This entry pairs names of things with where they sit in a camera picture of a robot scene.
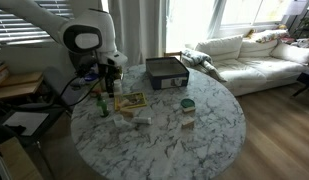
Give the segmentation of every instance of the window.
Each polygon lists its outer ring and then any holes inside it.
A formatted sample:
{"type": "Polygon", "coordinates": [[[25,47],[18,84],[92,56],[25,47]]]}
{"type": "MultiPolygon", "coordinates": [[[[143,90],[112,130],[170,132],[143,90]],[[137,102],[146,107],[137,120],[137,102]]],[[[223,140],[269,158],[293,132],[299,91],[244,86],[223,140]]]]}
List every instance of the window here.
{"type": "Polygon", "coordinates": [[[222,25],[280,22],[290,0],[228,0],[222,25]]]}
{"type": "Polygon", "coordinates": [[[108,9],[108,0],[101,0],[101,3],[102,3],[103,11],[109,12],[109,9],[108,9]]]}
{"type": "Polygon", "coordinates": [[[167,51],[179,50],[185,43],[206,37],[213,13],[211,0],[169,0],[166,29],[167,51]]]}
{"type": "MultiPolygon", "coordinates": [[[[63,16],[73,18],[68,0],[35,0],[42,8],[63,16]]],[[[28,43],[29,40],[47,40],[50,36],[42,29],[0,10],[0,44],[7,42],[28,43]]]]}

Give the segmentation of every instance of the round table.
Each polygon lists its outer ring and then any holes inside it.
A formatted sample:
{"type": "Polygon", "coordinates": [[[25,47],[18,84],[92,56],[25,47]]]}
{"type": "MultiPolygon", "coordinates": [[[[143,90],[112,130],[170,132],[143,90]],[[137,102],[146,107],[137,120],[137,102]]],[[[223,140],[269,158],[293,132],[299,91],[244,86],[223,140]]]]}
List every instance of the round table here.
{"type": "Polygon", "coordinates": [[[219,82],[189,69],[186,87],[154,91],[145,65],[127,69],[123,92],[143,92],[147,106],[135,116],[151,117],[151,125],[118,129],[113,116],[100,117],[96,99],[76,105],[71,131],[75,146],[99,174],[109,179],[210,179],[236,158],[245,139],[245,117],[235,97],[219,82]],[[196,111],[184,114],[180,102],[194,100],[196,111]],[[182,129],[188,117],[194,129],[182,129]]]}

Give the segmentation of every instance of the small bottle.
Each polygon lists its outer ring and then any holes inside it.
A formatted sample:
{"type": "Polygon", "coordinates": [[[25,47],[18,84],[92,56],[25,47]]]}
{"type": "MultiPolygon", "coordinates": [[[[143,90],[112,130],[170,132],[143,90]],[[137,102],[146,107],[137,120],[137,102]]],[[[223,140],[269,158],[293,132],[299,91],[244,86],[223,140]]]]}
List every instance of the small bottle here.
{"type": "Polygon", "coordinates": [[[120,79],[114,81],[114,97],[121,96],[123,94],[122,82],[120,79]]]}
{"type": "Polygon", "coordinates": [[[107,103],[105,100],[102,99],[101,95],[97,96],[97,102],[96,102],[97,108],[101,112],[101,117],[107,117],[109,114],[107,103]]]}

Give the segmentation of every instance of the wooden floor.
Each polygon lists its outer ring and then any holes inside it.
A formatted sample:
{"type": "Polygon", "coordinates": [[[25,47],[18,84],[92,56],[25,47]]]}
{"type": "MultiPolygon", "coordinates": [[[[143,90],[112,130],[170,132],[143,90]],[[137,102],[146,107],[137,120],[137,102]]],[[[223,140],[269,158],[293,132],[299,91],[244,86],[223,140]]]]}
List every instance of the wooden floor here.
{"type": "MultiPolygon", "coordinates": [[[[247,123],[240,155],[215,179],[309,179],[309,92],[290,96],[300,84],[237,97],[247,123]]],[[[43,139],[43,148],[56,179],[104,179],[77,153],[64,115],[43,139]]],[[[35,149],[28,153],[50,179],[35,149]]]]}

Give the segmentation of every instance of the yellow book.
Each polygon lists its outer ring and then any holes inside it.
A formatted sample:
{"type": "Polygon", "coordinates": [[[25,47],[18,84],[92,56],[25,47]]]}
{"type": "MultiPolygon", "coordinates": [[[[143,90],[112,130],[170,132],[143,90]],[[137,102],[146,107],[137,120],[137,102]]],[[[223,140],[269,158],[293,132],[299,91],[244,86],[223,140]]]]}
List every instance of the yellow book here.
{"type": "Polygon", "coordinates": [[[144,93],[136,92],[129,94],[122,94],[120,97],[115,97],[115,110],[118,111],[120,108],[137,108],[147,106],[144,93]]]}

